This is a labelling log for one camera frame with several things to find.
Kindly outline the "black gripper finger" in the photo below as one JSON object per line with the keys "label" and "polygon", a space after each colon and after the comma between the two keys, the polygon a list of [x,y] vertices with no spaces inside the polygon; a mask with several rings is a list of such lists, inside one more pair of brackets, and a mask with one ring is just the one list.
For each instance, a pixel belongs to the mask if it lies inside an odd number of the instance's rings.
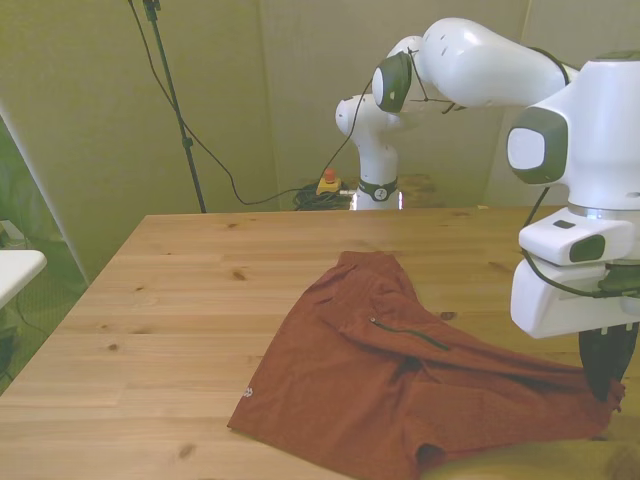
{"label": "black gripper finger", "polygon": [[607,332],[609,338],[609,383],[607,394],[612,391],[613,381],[620,383],[633,358],[639,324],[624,324],[610,327]]}
{"label": "black gripper finger", "polygon": [[606,336],[601,330],[579,333],[579,353],[584,374],[593,396],[599,401],[608,398],[608,376],[605,371]]}

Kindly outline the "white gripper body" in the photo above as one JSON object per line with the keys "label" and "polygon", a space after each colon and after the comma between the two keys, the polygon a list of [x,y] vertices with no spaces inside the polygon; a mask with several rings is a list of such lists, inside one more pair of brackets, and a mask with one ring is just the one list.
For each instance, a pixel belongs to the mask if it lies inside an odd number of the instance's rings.
{"label": "white gripper body", "polygon": [[523,260],[511,290],[513,322],[533,338],[547,338],[639,321],[639,299],[594,299],[557,289],[541,280]]}

